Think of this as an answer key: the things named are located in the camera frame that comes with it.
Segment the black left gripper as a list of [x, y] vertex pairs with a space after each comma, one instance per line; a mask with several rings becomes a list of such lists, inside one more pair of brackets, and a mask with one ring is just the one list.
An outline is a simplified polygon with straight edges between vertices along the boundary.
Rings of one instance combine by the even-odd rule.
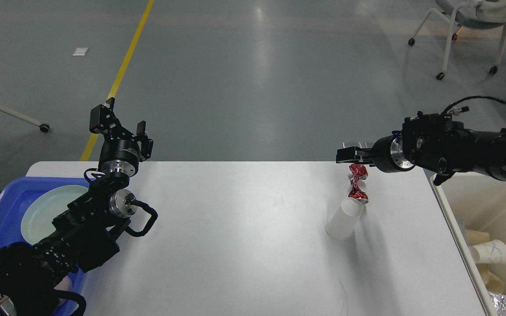
[[101, 147], [98, 170], [102, 173], [121, 172], [132, 177], [139, 171], [139, 163], [152, 156], [153, 139], [146, 133], [146, 121], [140, 121], [136, 134], [128, 139], [124, 135], [120, 120], [114, 114], [115, 98], [99, 104], [90, 111], [89, 131], [105, 136]]

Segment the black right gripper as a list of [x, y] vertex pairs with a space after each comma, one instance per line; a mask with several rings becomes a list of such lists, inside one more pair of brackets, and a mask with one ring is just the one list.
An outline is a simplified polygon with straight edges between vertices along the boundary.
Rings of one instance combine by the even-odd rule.
[[416, 167], [405, 157], [402, 135], [380, 138], [371, 148], [352, 146], [337, 149], [336, 163], [370, 165], [385, 173], [408, 172]]

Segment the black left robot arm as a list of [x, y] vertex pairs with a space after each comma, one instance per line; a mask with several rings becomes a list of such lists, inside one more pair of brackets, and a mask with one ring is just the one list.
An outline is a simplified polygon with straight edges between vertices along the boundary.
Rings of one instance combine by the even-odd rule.
[[0, 248], [0, 316], [50, 316], [61, 300], [77, 304], [82, 316], [87, 303], [76, 292], [59, 290], [70, 273], [102, 266], [120, 250], [122, 233], [142, 237], [156, 222], [157, 211], [128, 190], [140, 162], [151, 157], [153, 140], [140, 121], [135, 133], [114, 114], [115, 98], [90, 112], [90, 132], [102, 134], [104, 144], [96, 168], [83, 176], [86, 193], [52, 220], [55, 231], [29, 245], [14, 242]]

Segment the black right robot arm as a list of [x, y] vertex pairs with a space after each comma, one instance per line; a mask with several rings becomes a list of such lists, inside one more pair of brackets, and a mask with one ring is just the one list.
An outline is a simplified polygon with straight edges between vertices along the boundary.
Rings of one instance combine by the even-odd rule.
[[[506, 182], [506, 128], [499, 132], [475, 131], [453, 120], [469, 110], [461, 106], [462, 102], [480, 98], [462, 98], [440, 113], [419, 111], [404, 119], [401, 130], [392, 131], [370, 148], [337, 150], [336, 162], [374, 166], [386, 173], [406, 172], [417, 166], [435, 173], [436, 186], [459, 172], [476, 172]], [[502, 99], [487, 99], [506, 106]]]

